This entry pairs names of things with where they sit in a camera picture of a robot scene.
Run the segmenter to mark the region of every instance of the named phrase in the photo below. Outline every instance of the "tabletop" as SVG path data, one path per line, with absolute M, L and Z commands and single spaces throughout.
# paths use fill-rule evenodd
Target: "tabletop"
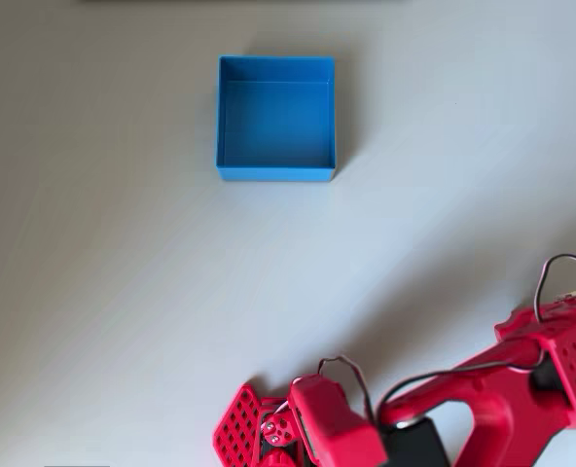
M 335 58 L 330 183 L 219 179 L 221 54 Z M 376 399 L 491 345 L 563 250 L 576 0 L 0 0 L 0 467 L 218 466 L 243 382 L 344 352 Z M 436 412 L 454 453 L 469 414 Z

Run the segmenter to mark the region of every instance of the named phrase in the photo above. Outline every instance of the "white surface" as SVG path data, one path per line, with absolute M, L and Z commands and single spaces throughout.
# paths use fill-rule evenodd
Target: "white surface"
M 331 184 L 218 179 L 247 53 L 337 58 Z M 245 380 L 342 350 L 377 398 L 490 345 L 561 250 L 576 0 L 0 0 L 0 467 L 218 465 Z

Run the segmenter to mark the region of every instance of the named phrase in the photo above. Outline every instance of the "black wire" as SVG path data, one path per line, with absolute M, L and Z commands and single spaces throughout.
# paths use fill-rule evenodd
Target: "black wire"
M 364 393 L 364 410 L 366 411 L 366 417 L 372 424 L 377 425 L 375 420 L 375 412 L 373 411 L 373 403 L 370 398 L 370 393 L 368 392 L 368 387 L 366 386 L 366 381 L 364 380 L 364 376 L 362 375 L 359 366 L 355 362 L 344 355 L 338 355 L 334 358 L 323 358 L 320 360 L 320 362 L 318 362 L 318 374 L 322 375 L 321 372 L 325 363 L 336 361 L 342 362 L 349 366 L 355 374 L 355 379 L 357 379 L 357 382 L 359 383 L 359 386 L 362 388 L 362 392 Z
M 553 256 L 548 261 L 545 262 L 543 265 L 543 269 L 541 270 L 541 276 L 539 277 L 539 283 L 537 284 L 536 291 L 534 293 L 534 315 L 537 318 L 539 323 L 543 322 L 543 316 L 541 316 L 541 311 L 539 309 L 540 301 L 541 301 L 541 291 L 543 290 L 543 286 L 545 285 L 545 281 L 548 278 L 548 270 L 550 269 L 550 265 L 559 258 L 568 258 L 570 260 L 576 261 L 576 255 L 571 253 L 560 253 L 558 255 Z
M 405 386 L 408 386 L 408 385 L 413 384 L 415 382 L 421 381 L 423 379 L 429 379 L 432 377 L 440 377 L 443 375 L 455 375 L 455 374 L 459 374 L 459 373 L 475 372 L 478 370 L 486 370 L 489 368 L 497 368 L 497 367 L 508 367 L 508 368 L 513 368 L 515 370 L 532 371 L 532 370 L 535 370 L 537 367 L 539 367 L 539 365 L 541 365 L 543 363 L 543 359 L 544 359 L 544 352 L 542 351 L 541 355 L 539 355 L 539 360 L 537 361 L 537 363 L 530 365 L 530 366 L 518 365 L 517 363 L 510 363 L 510 362 L 495 361 L 495 362 L 479 363 L 476 365 L 467 365 L 465 367 L 457 367 L 457 368 L 453 368 L 451 370 L 438 370 L 438 371 L 434 371 L 434 372 L 424 373 L 422 375 L 417 375 L 415 377 L 408 377 L 407 379 L 403 379 L 402 381 L 400 381 L 397 384 L 395 384 L 394 386 L 392 386 L 391 389 L 389 389 L 383 395 L 381 402 L 378 403 L 376 420 L 377 420 L 378 425 L 380 427 L 381 426 L 381 423 L 380 423 L 381 411 L 382 411 L 383 405 L 394 394 L 396 394 L 398 391 L 400 391 Z

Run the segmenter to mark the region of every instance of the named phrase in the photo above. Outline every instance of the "cable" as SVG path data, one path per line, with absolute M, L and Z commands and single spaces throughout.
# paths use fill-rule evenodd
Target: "cable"
M 357 379 L 357 382 L 359 383 L 359 386 L 362 388 L 362 392 L 364 393 L 364 409 L 366 411 L 366 417 L 371 423 L 377 425 L 375 420 L 375 412 L 373 411 L 373 403 L 371 402 L 370 393 L 368 392 L 368 387 L 366 386 L 366 381 L 364 380 L 364 375 L 362 375 L 362 371 L 359 368 L 359 365 L 357 365 L 345 355 L 338 355 L 334 358 L 323 358 L 320 360 L 320 362 L 318 362 L 318 374 L 322 375 L 322 369 L 325 366 L 325 363 L 336 361 L 348 365 L 355 374 L 355 378 Z
M 534 315 L 536 316 L 537 321 L 539 323 L 543 322 L 543 316 L 541 316 L 541 311 L 539 310 L 539 303 L 541 301 L 541 291 L 543 290 L 545 281 L 548 278 L 548 270 L 550 269 L 550 265 L 559 258 L 568 258 L 570 260 L 576 261 L 576 255 L 572 255 L 571 253 L 560 253 L 559 255 L 555 255 L 552 258 L 550 258 L 543 265 L 543 269 L 541 270 L 541 276 L 539 277 L 539 283 L 537 284 L 537 289 L 534 292 Z
M 409 384 L 413 384 L 413 383 L 421 381 L 423 379 L 429 379 L 432 377 L 440 377 L 443 375 L 455 375 L 455 374 L 467 373 L 467 372 L 476 372 L 478 370 L 486 370 L 489 368 L 497 368 L 497 367 L 509 367 L 509 368 L 513 368 L 515 370 L 532 371 L 532 370 L 535 370 L 539 365 L 541 365 L 543 363 L 543 358 L 544 358 L 544 352 L 542 351 L 541 355 L 539 355 L 539 360 L 537 361 L 537 363 L 530 365 L 530 366 L 518 365 L 517 363 L 511 363 L 511 362 L 494 361 L 494 362 L 479 363 L 476 365 L 467 365 L 465 367 L 457 367 L 457 368 L 453 368 L 451 370 L 438 370 L 438 371 L 434 371 L 434 372 L 424 373 L 422 375 L 417 375 L 415 377 L 408 377 L 407 379 L 403 379 L 402 381 L 400 381 L 400 382 L 396 383 L 394 386 L 392 386 L 392 388 L 389 389 L 383 395 L 381 402 L 378 403 L 377 415 L 376 415 L 376 417 L 377 417 L 376 420 L 378 422 L 377 425 L 380 426 L 381 410 L 383 408 L 383 405 L 389 399 L 391 399 L 391 397 L 394 394 L 396 394 L 398 391 L 400 391 L 405 386 L 408 386 Z

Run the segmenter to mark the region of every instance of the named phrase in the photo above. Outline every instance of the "blue box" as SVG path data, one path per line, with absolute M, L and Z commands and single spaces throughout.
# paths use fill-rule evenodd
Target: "blue box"
M 334 176 L 331 57 L 222 56 L 217 107 L 216 163 L 224 180 Z

